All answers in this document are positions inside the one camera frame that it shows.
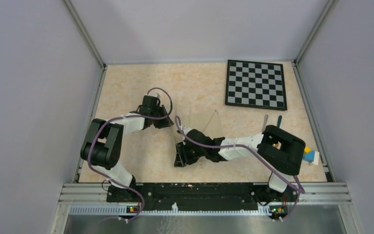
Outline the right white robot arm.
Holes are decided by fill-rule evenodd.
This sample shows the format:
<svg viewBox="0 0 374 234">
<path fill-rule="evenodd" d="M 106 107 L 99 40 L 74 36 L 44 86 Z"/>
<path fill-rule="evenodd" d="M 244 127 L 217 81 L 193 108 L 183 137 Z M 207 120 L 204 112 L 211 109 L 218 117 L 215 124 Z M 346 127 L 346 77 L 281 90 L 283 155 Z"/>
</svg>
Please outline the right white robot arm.
<svg viewBox="0 0 374 234">
<path fill-rule="evenodd" d="M 177 128 L 187 150 L 183 164 L 195 163 L 202 156 L 213 162 L 259 159 L 271 171 L 266 195 L 272 201 L 284 197 L 290 180 L 300 173 L 306 143 L 277 126 L 268 125 L 263 132 L 237 138 L 210 138 L 197 129 Z"/>
</svg>

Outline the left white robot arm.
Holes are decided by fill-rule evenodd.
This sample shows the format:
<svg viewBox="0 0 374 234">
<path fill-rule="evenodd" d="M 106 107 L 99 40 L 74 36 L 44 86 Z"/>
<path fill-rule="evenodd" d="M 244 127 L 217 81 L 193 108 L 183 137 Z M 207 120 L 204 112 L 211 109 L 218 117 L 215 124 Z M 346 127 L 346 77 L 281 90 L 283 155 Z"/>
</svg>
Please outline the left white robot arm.
<svg viewBox="0 0 374 234">
<path fill-rule="evenodd" d="M 123 138 L 154 126 L 157 129 L 173 125 L 170 114 L 173 102 L 167 109 L 158 94 L 146 94 L 136 110 L 110 120 L 95 118 L 91 121 L 80 150 L 80 157 L 88 167 L 103 176 L 112 186 L 118 188 L 118 195 L 124 201 L 135 199 L 137 189 L 135 177 L 119 161 Z"/>
</svg>

